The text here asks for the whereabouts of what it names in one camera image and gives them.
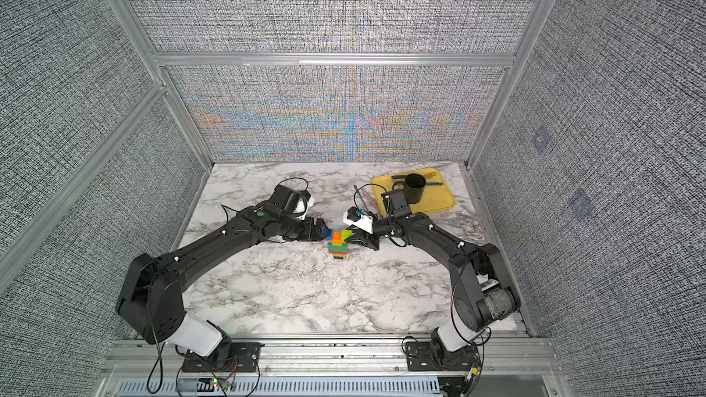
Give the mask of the lime lego brick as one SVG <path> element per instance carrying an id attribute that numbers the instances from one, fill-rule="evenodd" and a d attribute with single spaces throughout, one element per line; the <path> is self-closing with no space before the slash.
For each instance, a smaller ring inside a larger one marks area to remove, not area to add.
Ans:
<path id="1" fill-rule="evenodd" d="M 341 233 L 341 240 L 342 240 L 343 242 L 347 242 L 347 240 L 349 240 L 349 238 L 350 238 L 352 235 L 353 235 L 353 231 L 351 231 L 351 230 L 343 230 L 342 233 Z"/>

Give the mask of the orange lego brick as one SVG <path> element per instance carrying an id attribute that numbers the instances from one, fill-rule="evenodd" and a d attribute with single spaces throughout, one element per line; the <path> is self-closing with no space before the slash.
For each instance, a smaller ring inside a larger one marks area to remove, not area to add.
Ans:
<path id="1" fill-rule="evenodd" d="M 333 233 L 332 234 L 332 244 L 334 246 L 343 246 L 345 244 L 343 233 Z"/>

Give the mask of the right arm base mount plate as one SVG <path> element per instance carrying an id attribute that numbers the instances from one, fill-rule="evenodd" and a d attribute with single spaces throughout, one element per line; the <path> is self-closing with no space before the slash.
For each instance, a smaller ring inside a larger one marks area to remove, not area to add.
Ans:
<path id="1" fill-rule="evenodd" d="M 418 342 L 406 339 L 402 343 L 407 368 L 413 372 L 465 371 L 479 369 L 482 356 L 476 346 L 447 351 L 439 342 Z"/>

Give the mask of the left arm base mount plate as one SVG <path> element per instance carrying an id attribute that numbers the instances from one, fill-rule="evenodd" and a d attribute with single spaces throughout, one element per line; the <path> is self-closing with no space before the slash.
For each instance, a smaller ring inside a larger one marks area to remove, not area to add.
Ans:
<path id="1" fill-rule="evenodd" d="M 227 342 L 222 343 L 207 357 L 187 354 L 181 370 L 187 373 L 256 372 L 261 343 Z"/>

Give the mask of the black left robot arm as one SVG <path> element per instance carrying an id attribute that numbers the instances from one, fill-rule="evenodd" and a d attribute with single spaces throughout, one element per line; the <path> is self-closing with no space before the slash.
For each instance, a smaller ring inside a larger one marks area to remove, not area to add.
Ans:
<path id="1" fill-rule="evenodd" d="M 323 242 L 331 230 L 308 215 L 306 190 L 279 184 L 272 195 L 237 211 L 217 230 L 171 253 L 138 255 L 128 268 L 116 312 L 149 344 L 169 343 L 210 362 L 225 360 L 231 339 L 220 327 L 186 311 L 183 293 L 234 255 L 281 237 Z"/>

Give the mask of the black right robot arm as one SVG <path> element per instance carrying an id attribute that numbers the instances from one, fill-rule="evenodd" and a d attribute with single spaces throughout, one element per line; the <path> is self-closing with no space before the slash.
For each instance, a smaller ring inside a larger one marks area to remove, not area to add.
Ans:
<path id="1" fill-rule="evenodd" d="M 399 189 L 384 193 L 382 216 L 349 208 L 343 222 L 349 242 L 379 250 L 381 239 L 420 249 L 448 270 L 450 318 L 432 332 L 444 353 L 455 353 L 474 343 L 492 323 L 520 308 L 520 294 L 500 250 L 478 246 L 439 227 L 425 213 L 413 213 Z"/>

